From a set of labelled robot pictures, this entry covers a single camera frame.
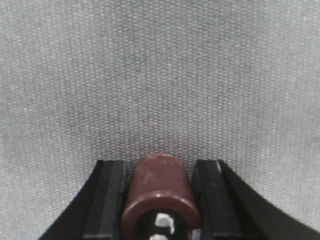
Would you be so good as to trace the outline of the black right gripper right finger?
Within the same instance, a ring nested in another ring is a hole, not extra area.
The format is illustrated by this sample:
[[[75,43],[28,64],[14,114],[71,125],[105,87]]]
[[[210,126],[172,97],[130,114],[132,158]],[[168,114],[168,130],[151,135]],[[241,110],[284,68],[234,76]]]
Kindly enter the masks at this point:
[[[222,160],[198,159],[192,189],[202,240],[318,240],[320,233],[253,190]]]

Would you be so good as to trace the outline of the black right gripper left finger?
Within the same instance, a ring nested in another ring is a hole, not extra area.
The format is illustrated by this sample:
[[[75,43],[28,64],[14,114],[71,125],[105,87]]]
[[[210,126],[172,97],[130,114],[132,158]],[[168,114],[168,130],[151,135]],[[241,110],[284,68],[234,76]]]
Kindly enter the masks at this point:
[[[125,162],[97,161],[81,190],[40,239],[120,240],[126,193]]]

